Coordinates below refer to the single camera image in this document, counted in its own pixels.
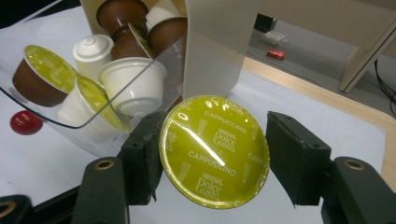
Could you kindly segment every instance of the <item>black cable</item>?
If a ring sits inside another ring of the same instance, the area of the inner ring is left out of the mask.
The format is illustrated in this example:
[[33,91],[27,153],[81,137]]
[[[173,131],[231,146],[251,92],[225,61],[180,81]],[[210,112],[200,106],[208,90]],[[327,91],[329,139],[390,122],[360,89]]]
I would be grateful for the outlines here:
[[384,92],[385,95],[389,98],[389,107],[390,111],[394,116],[396,116],[395,111],[393,110],[393,105],[396,105],[396,91],[394,91],[378,74],[378,60],[375,60],[374,62],[374,67],[375,67],[375,73],[376,73],[376,80],[378,81],[379,88],[381,89],[382,92]]

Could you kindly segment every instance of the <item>red object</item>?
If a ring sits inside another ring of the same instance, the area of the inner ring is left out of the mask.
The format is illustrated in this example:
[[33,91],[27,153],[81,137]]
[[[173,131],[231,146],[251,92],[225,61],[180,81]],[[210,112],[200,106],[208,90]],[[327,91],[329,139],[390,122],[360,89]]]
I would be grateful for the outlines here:
[[279,50],[274,50],[274,49],[268,49],[267,50],[267,56],[272,57],[272,58],[276,58],[279,60],[284,60],[286,57],[286,53],[279,51]]
[[43,120],[28,110],[22,110],[12,116],[11,129],[21,135],[37,133],[43,127]]

